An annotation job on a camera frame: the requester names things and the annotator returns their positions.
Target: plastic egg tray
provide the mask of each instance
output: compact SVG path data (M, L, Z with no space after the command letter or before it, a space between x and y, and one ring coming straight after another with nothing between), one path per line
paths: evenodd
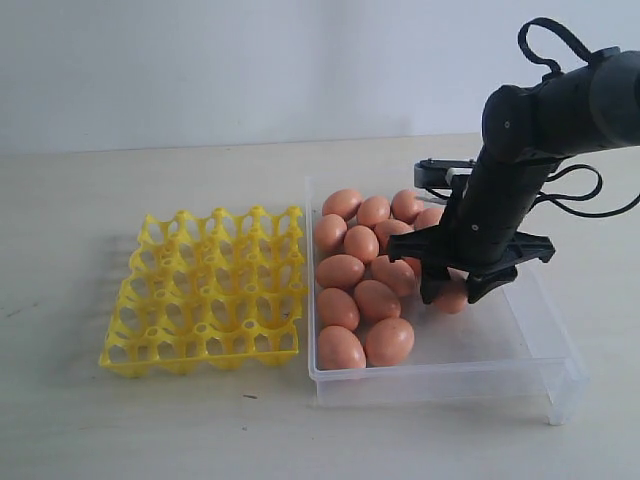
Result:
M261 206L223 208L167 222L147 215L129 259L100 365L127 377L151 367L186 374L207 362L281 365L298 353L294 322L307 289L299 207L271 215Z

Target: black robotic arm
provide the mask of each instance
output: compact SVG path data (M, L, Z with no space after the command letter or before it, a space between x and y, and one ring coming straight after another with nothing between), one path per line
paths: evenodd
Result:
M554 60L538 57L526 41L532 25L554 32L586 65L563 73ZM438 225L394 235L387 247L392 261L421 260L425 303L450 281L447 267L468 272L469 303L475 303L514 281L516 265L536 258L548 262L555 253L551 241L517 231L540 202L551 201L585 217L617 215L640 203L639 195L612 212L578 212L560 200L593 198L602 188L599 173L586 165L555 173L563 160L582 153L640 145L640 52L621 52L618 47L591 52L564 26L547 18L525 24L518 43L530 61L547 65L550 72L534 87L503 85L489 97L478 158L429 159L415 165L416 187L434 194L437 189L451 190ZM542 192L545 182L578 168L598 175L594 191L580 197Z

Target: brown egg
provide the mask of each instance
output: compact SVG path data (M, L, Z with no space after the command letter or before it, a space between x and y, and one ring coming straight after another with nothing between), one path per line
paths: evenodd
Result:
M400 316L400 299L389 287L377 280L364 280L353 292L362 317L369 323Z
M353 188L345 188L332 193L322 205L322 215L335 213L346 221L351 220L362 203L362 195Z
M413 232L413 227L400 220L389 218L388 220L383 220L378 223L374 231L380 242L380 250L384 251L387 248L387 243L389 243L389 237L391 235L402 235L403 233Z
M318 335L318 361L326 370L365 368L367 359L360 340L344 327L331 325Z
M391 201L393 216L409 225L415 222L422 210L424 210L424 203L416 199L416 192L413 190L400 190Z
M335 252L347 233L347 222L340 215L330 213L316 222L313 229L315 245L325 253Z
M362 280L364 263L351 255L325 258L316 267L316 280L322 288L346 290Z
M373 228L391 215L389 200L381 195L367 198L358 208L358 223Z
M344 237L344 252L353 255L365 265L380 253L380 245L375 233L369 227L356 225Z
M453 278L446 283L433 305L442 313L456 314L462 312L467 306L467 286L463 278Z
M416 230L421 230L423 228L433 227L434 225L440 223L440 219L442 218L443 213L443 208L425 208L418 214L416 221L413 223L413 228L415 228Z
M415 342L413 327L403 318L387 318L376 323L365 341L367 359L375 367L391 367L404 362Z
M416 276L407 262L391 262L387 255L377 257L371 262L371 276L384 283L399 297L411 295L416 290Z
M351 295L338 288L327 288L316 298L318 317L324 326L338 325L354 331L360 323L360 312Z

